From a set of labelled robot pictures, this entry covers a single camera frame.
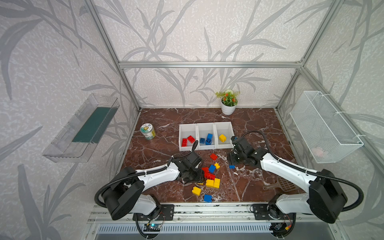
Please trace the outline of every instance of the white flower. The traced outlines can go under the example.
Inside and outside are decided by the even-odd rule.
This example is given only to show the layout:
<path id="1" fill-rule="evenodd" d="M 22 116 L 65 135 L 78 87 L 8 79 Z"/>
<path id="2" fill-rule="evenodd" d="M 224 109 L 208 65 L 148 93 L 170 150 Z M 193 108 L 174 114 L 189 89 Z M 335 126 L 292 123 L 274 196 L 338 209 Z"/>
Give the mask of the white flower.
<path id="1" fill-rule="evenodd" d="M 232 89 L 227 89 L 227 90 L 225 91 L 225 93 L 228 93 L 229 95 L 232 95 L 232 94 L 233 94 L 233 91 L 232 91 Z"/>

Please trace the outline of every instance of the white flower pot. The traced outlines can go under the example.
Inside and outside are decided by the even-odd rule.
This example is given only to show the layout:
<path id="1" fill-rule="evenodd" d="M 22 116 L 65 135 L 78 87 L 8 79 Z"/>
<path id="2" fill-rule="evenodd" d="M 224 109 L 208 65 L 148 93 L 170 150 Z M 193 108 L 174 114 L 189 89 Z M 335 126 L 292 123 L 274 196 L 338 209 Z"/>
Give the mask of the white flower pot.
<path id="1" fill-rule="evenodd" d="M 221 111 L 223 111 L 223 114 L 225 115 L 231 115 L 235 111 L 237 106 L 237 105 L 232 107 L 225 106 L 221 100 L 220 100 L 220 103 L 221 103 Z"/>

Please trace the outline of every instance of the brown marble tabletop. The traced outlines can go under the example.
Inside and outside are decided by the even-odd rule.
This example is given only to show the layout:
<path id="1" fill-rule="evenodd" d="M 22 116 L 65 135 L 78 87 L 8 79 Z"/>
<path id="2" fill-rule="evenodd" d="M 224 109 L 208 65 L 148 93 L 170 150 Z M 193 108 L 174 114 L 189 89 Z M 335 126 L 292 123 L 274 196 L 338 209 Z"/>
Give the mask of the brown marble tabletop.
<path id="1" fill-rule="evenodd" d="M 270 142 L 272 151 L 286 160 L 296 162 L 279 120 L 273 108 L 238 108 L 226 116 L 219 108 L 178 108 L 178 109 L 143 109 L 136 125 L 132 141 L 127 151 L 122 168 L 146 169 L 165 164 L 171 155 L 178 156 L 179 124 L 199 122 L 231 121 L 235 136 L 247 131 L 263 131 Z M 156 137 L 146 140 L 140 132 L 144 123 L 153 124 Z M 246 136 L 253 148 L 265 147 L 262 136 L 254 133 Z M 179 181 L 165 182 L 152 187 L 143 194 L 154 194 L 160 202 L 202 202 L 204 195 L 212 196 L 213 202 L 268 202 L 280 188 L 263 190 L 263 185 L 276 182 L 276 175 L 261 169 L 254 169 L 242 164 L 236 169 L 229 169 L 227 154 L 230 149 L 196 151 L 201 158 L 202 167 L 214 164 L 209 156 L 215 153 L 220 168 L 215 170 L 220 178 L 220 188 L 209 188 L 196 183 L 183 184 Z M 200 196 L 192 194 L 194 186 L 201 188 Z M 296 194 L 299 190 L 288 192 Z"/>

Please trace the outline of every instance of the wall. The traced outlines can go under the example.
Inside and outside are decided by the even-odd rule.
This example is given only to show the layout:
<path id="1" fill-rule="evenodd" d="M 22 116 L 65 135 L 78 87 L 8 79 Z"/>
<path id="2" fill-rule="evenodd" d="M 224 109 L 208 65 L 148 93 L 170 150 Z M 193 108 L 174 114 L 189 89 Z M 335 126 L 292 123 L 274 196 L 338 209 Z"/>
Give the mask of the wall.
<path id="1" fill-rule="evenodd" d="M 299 61 L 331 0 L 95 0 L 119 61 Z M 126 69 L 142 106 L 276 106 L 288 69 Z"/>
<path id="2" fill-rule="evenodd" d="M 0 239 L 79 239 L 137 113 L 82 1 L 0 4 Z M 43 157 L 90 93 L 121 103 L 91 159 Z"/>
<path id="3" fill-rule="evenodd" d="M 341 107 L 365 131 L 383 152 L 383 45 L 384 1 L 344 1 L 340 11 L 316 47 L 306 67 L 338 101 Z M 361 149 L 333 164 L 317 164 L 289 113 L 305 90 L 314 90 L 307 79 L 299 77 L 279 113 L 292 136 L 303 165 L 316 170 L 328 169 L 337 177 L 359 185 L 364 202 L 343 212 L 339 219 L 351 240 L 378 240 L 384 235 L 383 175 L 374 168 Z M 354 189 L 342 186 L 356 200 Z"/>

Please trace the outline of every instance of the brown slotted scoop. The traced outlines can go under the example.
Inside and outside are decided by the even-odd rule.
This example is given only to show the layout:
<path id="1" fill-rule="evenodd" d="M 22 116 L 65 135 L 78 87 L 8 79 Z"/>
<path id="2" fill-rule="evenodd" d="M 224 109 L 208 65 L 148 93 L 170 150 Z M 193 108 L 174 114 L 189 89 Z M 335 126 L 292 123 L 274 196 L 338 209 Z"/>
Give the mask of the brown slotted scoop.
<path id="1" fill-rule="evenodd" d="M 299 186 L 295 185 L 294 183 L 286 180 L 285 178 L 282 178 L 280 176 L 277 176 L 277 182 L 270 184 L 270 185 L 265 185 L 263 186 L 264 190 L 272 189 L 275 187 L 279 187 L 283 190 L 283 192 L 289 192 L 292 190 L 299 189 Z"/>

